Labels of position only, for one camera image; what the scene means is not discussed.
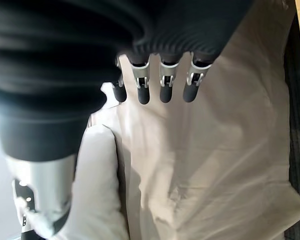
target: beige fabric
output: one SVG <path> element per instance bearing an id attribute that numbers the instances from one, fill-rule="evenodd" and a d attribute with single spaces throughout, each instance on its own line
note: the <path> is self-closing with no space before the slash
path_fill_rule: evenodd
<path id="1" fill-rule="evenodd" d="M 119 124 L 104 123 L 128 150 L 121 164 L 131 240 L 273 240 L 300 220 L 288 181 L 283 69 L 294 14 L 292 0 L 256 0 L 193 103 L 182 99 L 188 54 L 168 104 L 159 99 L 159 58 L 150 58 L 145 106 L 120 59 L 128 100 L 108 112 Z"/>

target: metal joint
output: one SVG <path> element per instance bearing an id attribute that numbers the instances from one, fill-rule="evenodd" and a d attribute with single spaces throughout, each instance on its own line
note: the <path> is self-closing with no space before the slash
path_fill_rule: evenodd
<path id="1" fill-rule="evenodd" d="M 174 85 L 178 65 L 178 62 L 174 65 L 166 65 L 162 62 L 160 63 L 160 85 L 162 87 L 169 85 L 171 88 Z M 169 77 L 169 82 L 165 82 L 165 77 Z"/>
<path id="2" fill-rule="evenodd" d="M 144 88 L 146 89 L 149 87 L 149 79 L 150 79 L 149 65 L 150 65 L 149 61 L 144 66 L 131 65 L 135 84 L 138 89 L 140 89 L 141 86 L 144 86 Z"/>
<path id="3" fill-rule="evenodd" d="M 197 87 L 199 87 L 203 78 L 207 75 L 210 67 L 211 64 L 204 67 L 196 66 L 194 62 L 191 61 L 191 66 L 187 74 L 186 83 L 189 86 L 195 84 Z"/>

